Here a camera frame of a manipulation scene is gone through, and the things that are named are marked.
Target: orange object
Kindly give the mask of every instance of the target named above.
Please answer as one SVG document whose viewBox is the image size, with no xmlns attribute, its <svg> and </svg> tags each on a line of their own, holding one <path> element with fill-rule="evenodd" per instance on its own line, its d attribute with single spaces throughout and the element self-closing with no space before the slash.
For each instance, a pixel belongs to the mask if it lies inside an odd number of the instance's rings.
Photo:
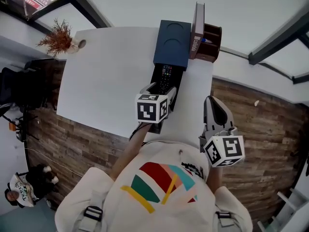
<svg viewBox="0 0 309 232">
<path fill-rule="evenodd" d="M 10 131 L 16 131 L 16 125 L 9 123 L 9 129 Z"/>
</svg>

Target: yellow stripe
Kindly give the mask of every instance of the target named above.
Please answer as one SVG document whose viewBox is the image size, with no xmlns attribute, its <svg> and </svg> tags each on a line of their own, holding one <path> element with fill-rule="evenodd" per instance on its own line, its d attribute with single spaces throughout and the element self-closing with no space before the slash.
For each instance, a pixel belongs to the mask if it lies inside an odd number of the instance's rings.
<svg viewBox="0 0 309 232">
<path fill-rule="evenodd" d="M 131 196 L 135 198 L 138 202 L 140 202 L 140 204 L 144 206 L 149 213 L 152 213 L 155 211 L 153 206 L 144 197 L 142 197 L 139 193 L 137 193 L 132 187 L 122 186 L 120 187 L 120 189 L 130 193 Z"/>
<path fill-rule="evenodd" d="M 169 195 L 170 195 L 170 193 L 172 192 L 173 186 L 175 185 L 175 182 L 176 182 L 177 178 L 178 178 L 178 176 L 175 174 L 175 175 L 173 176 L 172 182 L 170 183 L 170 186 L 169 186 L 169 188 L 168 188 L 168 191 L 166 192 L 166 194 L 165 194 L 165 196 L 164 196 L 164 198 L 163 198 L 161 204 L 165 204 L 166 201 L 168 200 Z"/>
</svg>

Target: wooden organizer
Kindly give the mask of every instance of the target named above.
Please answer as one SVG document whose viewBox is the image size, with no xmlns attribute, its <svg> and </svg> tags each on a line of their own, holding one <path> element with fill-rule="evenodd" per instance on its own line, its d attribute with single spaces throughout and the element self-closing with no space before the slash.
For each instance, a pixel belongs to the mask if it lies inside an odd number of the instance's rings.
<svg viewBox="0 0 309 232">
<path fill-rule="evenodd" d="M 203 38 L 212 41 L 212 43 L 201 42 L 195 58 L 214 63 L 219 55 L 221 36 L 221 27 L 205 23 Z"/>
</svg>

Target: blue box lid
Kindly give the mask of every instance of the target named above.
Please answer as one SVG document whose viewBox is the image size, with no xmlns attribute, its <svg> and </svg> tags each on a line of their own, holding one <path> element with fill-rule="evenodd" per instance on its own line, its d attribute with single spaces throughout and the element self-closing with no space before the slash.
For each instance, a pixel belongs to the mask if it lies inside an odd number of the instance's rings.
<svg viewBox="0 0 309 232">
<path fill-rule="evenodd" d="M 154 64 L 188 66 L 191 23 L 161 20 Z"/>
</svg>

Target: white table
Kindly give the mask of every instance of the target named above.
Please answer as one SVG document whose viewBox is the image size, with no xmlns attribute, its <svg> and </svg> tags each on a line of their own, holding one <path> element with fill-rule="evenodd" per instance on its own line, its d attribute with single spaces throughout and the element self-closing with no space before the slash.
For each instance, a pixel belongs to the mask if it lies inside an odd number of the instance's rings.
<svg viewBox="0 0 309 232">
<path fill-rule="evenodd" d="M 73 121 L 129 137 L 137 126 L 134 99 L 150 83 L 158 28 L 105 28 L 79 31 L 86 46 L 68 57 L 57 114 Z M 203 130 L 203 103 L 210 95 L 213 64 L 189 60 L 183 73 L 174 112 L 161 134 L 167 139 L 198 146 Z"/>
</svg>

